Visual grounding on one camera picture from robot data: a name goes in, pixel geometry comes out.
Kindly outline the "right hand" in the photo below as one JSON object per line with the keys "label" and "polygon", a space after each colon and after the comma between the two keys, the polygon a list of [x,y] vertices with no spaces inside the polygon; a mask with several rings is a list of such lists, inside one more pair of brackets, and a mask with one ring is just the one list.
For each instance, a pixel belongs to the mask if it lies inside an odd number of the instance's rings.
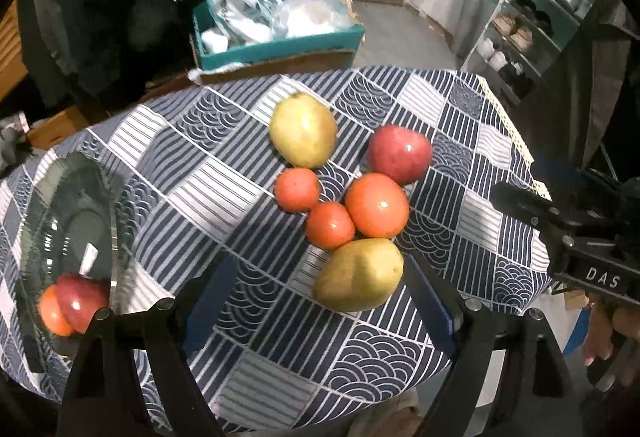
{"label": "right hand", "polygon": [[585,366],[589,367],[597,358],[608,360],[613,353],[614,332],[639,342],[640,320],[638,306],[606,304],[600,295],[590,293],[591,308],[588,332],[582,353]]}

